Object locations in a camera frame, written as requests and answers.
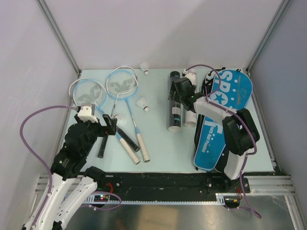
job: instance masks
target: star logo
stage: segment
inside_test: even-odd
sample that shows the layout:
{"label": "star logo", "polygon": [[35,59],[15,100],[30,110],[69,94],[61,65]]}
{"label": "star logo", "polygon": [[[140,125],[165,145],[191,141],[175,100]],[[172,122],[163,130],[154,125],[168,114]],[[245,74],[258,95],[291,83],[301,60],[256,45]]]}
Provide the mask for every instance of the star logo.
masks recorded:
{"label": "star logo", "polygon": [[211,95],[211,100],[216,101],[216,103],[225,105],[228,102],[227,96],[222,92],[216,92]]}

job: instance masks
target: racket handle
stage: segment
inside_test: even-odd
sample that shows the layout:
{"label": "racket handle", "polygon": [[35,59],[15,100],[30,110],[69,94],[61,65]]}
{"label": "racket handle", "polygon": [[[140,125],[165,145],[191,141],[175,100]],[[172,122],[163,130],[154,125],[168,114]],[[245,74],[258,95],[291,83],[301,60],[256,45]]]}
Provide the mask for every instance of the racket handle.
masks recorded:
{"label": "racket handle", "polygon": [[131,148],[133,148],[134,151],[139,151],[140,147],[134,143],[133,140],[131,140],[131,138],[118,126],[116,127],[117,132],[120,134],[120,136],[122,138],[124,138],[124,140],[128,143],[128,145],[130,145]]}
{"label": "racket handle", "polygon": [[140,159],[135,155],[135,153],[133,152],[133,150],[130,148],[130,146],[127,144],[127,142],[121,138],[120,140],[121,145],[124,147],[124,149],[126,150],[126,152],[128,153],[128,155],[130,156],[130,158],[133,160],[133,162],[135,164],[140,163]]}
{"label": "racket handle", "polygon": [[141,152],[142,152],[144,162],[150,162],[150,158],[149,158],[149,155],[147,153],[147,149],[145,147],[142,136],[138,133],[136,135],[136,138],[138,139],[139,145],[141,147]]}
{"label": "racket handle", "polygon": [[103,158],[106,150],[106,142],[109,135],[102,138],[101,146],[98,152],[98,158]]}

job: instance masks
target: white wall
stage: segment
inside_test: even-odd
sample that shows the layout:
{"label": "white wall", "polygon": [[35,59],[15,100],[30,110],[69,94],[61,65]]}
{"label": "white wall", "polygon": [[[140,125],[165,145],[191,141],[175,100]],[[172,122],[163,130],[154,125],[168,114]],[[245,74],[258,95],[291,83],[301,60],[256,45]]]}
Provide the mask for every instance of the white wall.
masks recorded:
{"label": "white wall", "polygon": [[277,160],[291,174],[307,215],[307,1],[295,0],[251,76]]}
{"label": "white wall", "polygon": [[282,0],[47,0],[81,69],[247,67]]}
{"label": "white wall", "polygon": [[[76,78],[34,0],[0,3],[0,229],[21,229],[43,167],[25,148],[19,127],[32,112],[69,103]],[[54,153],[64,109],[32,118],[25,138],[48,163]]]}

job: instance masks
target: white shuttlecock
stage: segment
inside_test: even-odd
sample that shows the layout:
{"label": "white shuttlecock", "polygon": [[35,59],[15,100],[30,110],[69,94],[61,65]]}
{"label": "white shuttlecock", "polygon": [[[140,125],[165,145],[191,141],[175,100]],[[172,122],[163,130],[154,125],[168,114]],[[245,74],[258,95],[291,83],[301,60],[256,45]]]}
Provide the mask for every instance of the white shuttlecock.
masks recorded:
{"label": "white shuttlecock", "polygon": [[123,127],[126,124],[126,120],[122,116],[115,114],[114,118],[117,119],[117,126]]}
{"label": "white shuttlecock", "polygon": [[145,75],[148,75],[148,73],[149,73],[149,64],[148,64],[148,62],[143,62],[142,64],[140,64],[140,68],[144,72]]}
{"label": "white shuttlecock", "polygon": [[146,111],[146,112],[149,110],[149,108],[148,108],[148,106],[147,106],[146,99],[145,99],[144,97],[142,97],[141,99],[139,99],[139,100],[136,102],[136,104],[137,104],[140,108],[142,108],[144,111]]}

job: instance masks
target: white tabletop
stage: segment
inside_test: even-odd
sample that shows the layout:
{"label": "white tabletop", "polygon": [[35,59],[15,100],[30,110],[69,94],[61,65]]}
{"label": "white tabletop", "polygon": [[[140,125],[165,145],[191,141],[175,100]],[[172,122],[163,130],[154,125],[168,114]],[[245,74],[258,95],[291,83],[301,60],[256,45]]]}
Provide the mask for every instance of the white tabletop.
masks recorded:
{"label": "white tabletop", "polygon": [[[195,128],[188,128],[182,122],[181,130],[177,133],[168,131],[169,122],[169,73],[172,71],[182,72],[183,69],[150,69],[149,75],[144,75],[140,69],[137,69],[139,91],[130,99],[133,116],[137,126],[143,136],[146,148],[150,155],[151,161],[144,163],[141,161],[135,165],[123,147],[120,145],[115,136],[110,136],[106,145],[104,158],[97,158],[100,148],[101,139],[94,144],[87,163],[82,168],[85,171],[90,166],[98,167],[105,172],[168,172],[168,173],[201,173],[202,170],[195,170],[193,164],[194,158],[194,133]],[[112,70],[110,69],[91,69],[83,70],[82,78],[91,78],[98,80],[105,85],[106,78]],[[197,69],[198,85],[201,85],[209,69]],[[146,98],[149,111],[145,112],[136,105],[136,101],[142,97]],[[111,113],[114,100],[107,98],[103,105],[106,113]],[[257,142],[258,153],[248,158],[245,167],[246,172],[270,172],[273,171],[271,159],[264,141],[263,133],[257,118],[253,101],[250,100],[247,109],[254,118],[257,129],[260,133],[260,140]],[[126,105],[126,102],[119,101],[115,113],[121,115],[126,124],[121,128],[137,143],[134,126]],[[71,112],[68,126],[75,123]],[[99,111],[95,115],[102,119]],[[140,160],[142,159],[141,151],[136,153]]]}

